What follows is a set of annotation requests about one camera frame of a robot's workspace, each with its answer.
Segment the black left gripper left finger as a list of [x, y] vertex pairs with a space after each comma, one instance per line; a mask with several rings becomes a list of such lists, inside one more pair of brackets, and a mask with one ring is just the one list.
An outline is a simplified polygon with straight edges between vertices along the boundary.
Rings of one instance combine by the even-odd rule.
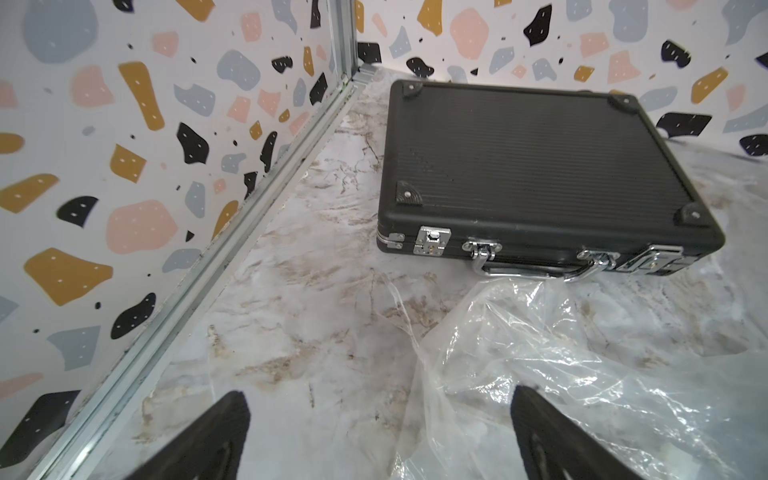
[[241, 391], [230, 391], [128, 477], [235, 479], [250, 425]]

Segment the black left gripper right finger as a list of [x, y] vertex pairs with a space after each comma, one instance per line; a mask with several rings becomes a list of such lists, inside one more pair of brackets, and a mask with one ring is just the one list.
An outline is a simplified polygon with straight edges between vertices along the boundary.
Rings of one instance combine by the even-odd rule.
[[531, 387], [515, 388], [510, 416], [529, 479], [639, 477]]

